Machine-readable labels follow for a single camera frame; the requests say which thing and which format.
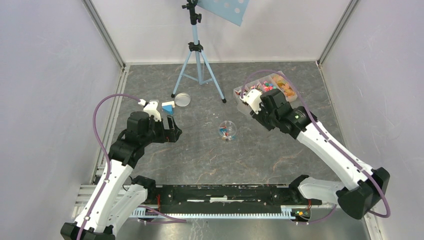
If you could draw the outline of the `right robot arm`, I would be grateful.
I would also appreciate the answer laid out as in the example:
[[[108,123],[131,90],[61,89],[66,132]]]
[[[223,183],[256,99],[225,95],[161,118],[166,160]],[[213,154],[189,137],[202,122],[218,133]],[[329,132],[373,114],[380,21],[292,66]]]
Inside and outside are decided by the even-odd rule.
[[[249,90],[241,101],[249,115],[268,131],[279,129],[312,150],[339,181],[301,175],[290,184],[289,199],[302,204],[316,199],[339,206],[348,216],[360,220],[366,214],[380,218],[391,215],[385,196],[390,174],[374,168],[340,144],[305,105],[292,107],[280,90]]]

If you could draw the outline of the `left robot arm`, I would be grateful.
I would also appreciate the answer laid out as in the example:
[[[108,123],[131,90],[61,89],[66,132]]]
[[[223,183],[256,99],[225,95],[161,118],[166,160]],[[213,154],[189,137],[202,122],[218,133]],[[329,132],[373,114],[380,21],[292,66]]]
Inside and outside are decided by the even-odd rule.
[[[156,182],[136,176],[124,196],[117,200],[122,185],[133,172],[151,143],[175,143],[182,131],[173,116],[162,119],[145,111],[135,111],[127,119],[126,129],[110,146],[108,163],[87,202],[74,222],[63,224],[60,234],[65,240],[114,240],[131,213],[142,203],[151,204],[157,198]]]

